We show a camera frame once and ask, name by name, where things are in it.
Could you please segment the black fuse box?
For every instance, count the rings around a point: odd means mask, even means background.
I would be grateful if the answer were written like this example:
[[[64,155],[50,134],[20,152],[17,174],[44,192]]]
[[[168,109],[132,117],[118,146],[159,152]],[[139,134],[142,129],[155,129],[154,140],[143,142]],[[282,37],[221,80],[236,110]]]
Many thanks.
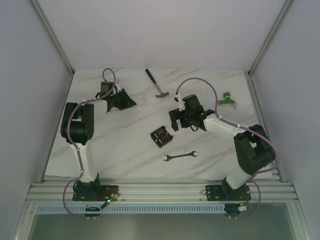
[[[173,136],[167,131],[164,125],[153,131],[150,137],[159,149],[173,140]]]

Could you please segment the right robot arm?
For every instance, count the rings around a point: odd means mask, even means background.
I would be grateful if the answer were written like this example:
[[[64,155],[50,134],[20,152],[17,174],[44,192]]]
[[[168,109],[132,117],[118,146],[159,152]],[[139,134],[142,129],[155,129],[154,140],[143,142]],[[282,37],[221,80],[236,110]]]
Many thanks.
[[[169,117],[175,132],[179,130],[177,121],[180,121],[182,128],[196,127],[234,142],[237,166],[221,182],[221,193],[226,199],[234,199],[241,187],[275,160],[275,151],[261,125],[235,124],[215,110],[204,110],[195,94],[182,97],[177,93],[174,100],[178,108],[169,111]]]

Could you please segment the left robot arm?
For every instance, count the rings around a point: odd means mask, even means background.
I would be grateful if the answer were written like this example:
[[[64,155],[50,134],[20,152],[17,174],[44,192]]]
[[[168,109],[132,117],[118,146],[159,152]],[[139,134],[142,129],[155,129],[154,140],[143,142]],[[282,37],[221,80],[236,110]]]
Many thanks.
[[[82,183],[93,183],[98,179],[91,146],[88,142],[94,135],[94,103],[100,100],[106,101],[107,112],[113,108],[122,111],[137,105],[125,89],[110,81],[101,83],[100,92],[93,99],[83,100],[81,103],[66,103],[60,134],[72,148],[80,173],[77,180]]]

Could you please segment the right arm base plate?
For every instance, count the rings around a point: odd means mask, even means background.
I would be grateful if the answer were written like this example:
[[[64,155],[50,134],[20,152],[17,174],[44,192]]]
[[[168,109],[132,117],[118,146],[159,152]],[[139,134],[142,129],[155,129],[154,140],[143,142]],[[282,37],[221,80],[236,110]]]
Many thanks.
[[[252,199],[250,189],[245,184],[237,189],[226,185],[206,185],[205,195],[207,200],[211,202],[248,202]]]

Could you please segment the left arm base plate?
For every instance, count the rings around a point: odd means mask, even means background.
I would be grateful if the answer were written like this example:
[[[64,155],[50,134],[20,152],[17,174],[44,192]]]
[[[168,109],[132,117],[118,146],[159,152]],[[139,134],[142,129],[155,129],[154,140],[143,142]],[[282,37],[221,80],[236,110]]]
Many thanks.
[[[75,202],[103,202],[111,198],[111,194],[119,191],[118,185],[101,185],[100,187],[73,187],[72,200]]]

